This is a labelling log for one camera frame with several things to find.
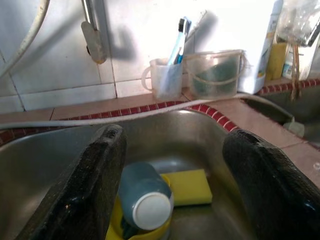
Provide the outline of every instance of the white bottle cap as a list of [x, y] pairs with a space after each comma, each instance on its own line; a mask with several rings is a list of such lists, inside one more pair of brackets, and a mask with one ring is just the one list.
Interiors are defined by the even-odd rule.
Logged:
[[168, 197], [160, 192], [143, 195], [134, 205], [132, 216], [134, 223], [143, 230], [161, 227], [170, 217], [172, 206]]

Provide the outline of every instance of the yellow sponge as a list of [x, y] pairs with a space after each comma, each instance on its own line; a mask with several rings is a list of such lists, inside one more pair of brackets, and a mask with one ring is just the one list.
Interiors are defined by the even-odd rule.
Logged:
[[163, 174], [171, 183], [174, 206], [210, 204], [210, 191], [206, 173], [203, 169], [179, 171]]

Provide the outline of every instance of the stainless steel sink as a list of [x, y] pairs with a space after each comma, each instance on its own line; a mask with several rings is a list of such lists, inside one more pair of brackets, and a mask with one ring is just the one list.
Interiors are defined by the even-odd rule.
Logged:
[[[127, 134], [126, 164], [146, 161], [159, 173], [204, 169], [211, 205], [175, 208], [170, 239], [255, 239], [241, 196], [223, 156], [227, 132], [189, 110], [118, 122]], [[12, 240], [58, 175], [100, 125], [40, 133], [0, 147], [0, 239]]]
[[[295, 101], [290, 100], [290, 92], [273, 93], [263, 98], [282, 107], [291, 113], [295, 120], [304, 124], [304, 138], [311, 144], [320, 147], [320, 86], [302, 89], [302, 96]], [[247, 100], [247, 104], [265, 116], [283, 125], [290, 121], [286, 115], [272, 106]]]

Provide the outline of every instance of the plastic bag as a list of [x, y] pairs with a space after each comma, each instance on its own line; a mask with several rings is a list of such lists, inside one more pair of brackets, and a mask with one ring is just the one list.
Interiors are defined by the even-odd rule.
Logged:
[[291, 44], [311, 47], [320, 32], [320, 0], [291, 0], [283, 6], [278, 36]]

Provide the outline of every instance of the clear plastic cup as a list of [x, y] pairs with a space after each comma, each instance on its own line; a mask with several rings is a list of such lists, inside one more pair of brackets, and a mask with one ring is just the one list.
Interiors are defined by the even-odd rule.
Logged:
[[[167, 58], [157, 58], [150, 61], [141, 76], [142, 86], [153, 92], [156, 99], [174, 100], [181, 96], [183, 65], [167, 65]], [[146, 84], [146, 76], [151, 72], [152, 88]]]

